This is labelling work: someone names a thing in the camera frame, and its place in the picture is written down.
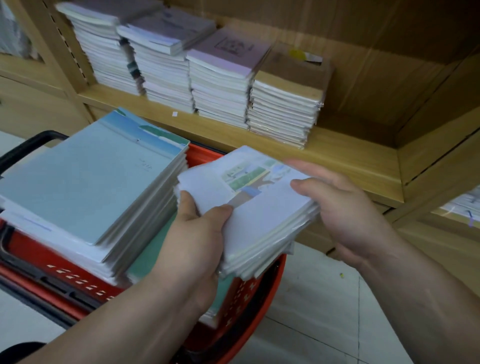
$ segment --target red shopping basket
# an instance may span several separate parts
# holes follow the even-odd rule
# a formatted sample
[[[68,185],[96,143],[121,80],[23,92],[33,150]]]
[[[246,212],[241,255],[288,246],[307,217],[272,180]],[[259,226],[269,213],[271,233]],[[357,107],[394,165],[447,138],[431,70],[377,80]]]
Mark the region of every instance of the red shopping basket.
[[[0,157],[0,174],[48,141],[66,138],[57,132],[40,133]],[[193,167],[221,156],[220,151],[192,143],[187,161]],[[0,224],[0,276],[67,315],[79,320],[124,290],[105,283],[13,227],[1,221]],[[174,362],[228,363],[265,315],[280,283],[285,261],[283,255],[259,279],[241,282],[218,329],[197,324]]]

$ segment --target white tile floor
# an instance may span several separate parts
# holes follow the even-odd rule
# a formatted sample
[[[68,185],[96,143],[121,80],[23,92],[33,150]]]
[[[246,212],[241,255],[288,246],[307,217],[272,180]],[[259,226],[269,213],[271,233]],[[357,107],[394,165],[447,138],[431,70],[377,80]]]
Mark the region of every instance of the white tile floor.
[[[0,132],[0,155],[22,140]],[[0,351],[63,329],[0,291]],[[342,262],[296,244],[266,318],[232,361],[411,364],[368,285]]]

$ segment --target person's right hand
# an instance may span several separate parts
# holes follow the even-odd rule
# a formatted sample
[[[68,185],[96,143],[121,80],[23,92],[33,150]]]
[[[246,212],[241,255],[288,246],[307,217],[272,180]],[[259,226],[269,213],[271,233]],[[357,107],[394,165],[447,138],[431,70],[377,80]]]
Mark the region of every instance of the person's right hand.
[[[322,221],[345,263],[358,269],[365,261],[388,254],[397,235],[350,178],[299,159],[285,162],[312,177],[293,180],[291,187],[320,205]]]

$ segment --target finger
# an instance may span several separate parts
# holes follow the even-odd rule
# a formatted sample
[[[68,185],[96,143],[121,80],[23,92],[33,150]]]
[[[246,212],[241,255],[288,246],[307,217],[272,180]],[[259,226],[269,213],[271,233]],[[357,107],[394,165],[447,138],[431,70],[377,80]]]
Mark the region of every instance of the finger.
[[[214,207],[204,213],[202,218],[209,220],[215,231],[222,231],[223,225],[233,212],[233,207],[230,205],[222,205]]]
[[[177,212],[177,219],[182,221],[197,218],[197,206],[192,195],[187,191],[180,191],[180,203]]]
[[[307,178],[306,180],[292,180],[290,186],[293,190],[302,195],[310,197],[312,200],[315,200],[320,204],[320,207],[323,203],[331,201],[332,197],[335,197],[336,194],[341,191],[317,178]]]
[[[323,180],[326,183],[332,184],[342,190],[351,190],[355,188],[353,182],[346,175],[333,172],[328,168],[319,166],[315,163],[305,162],[301,159],[289,158],[285,160],[285,163],[294,169],[305,173],[311,177],[316,177]]]

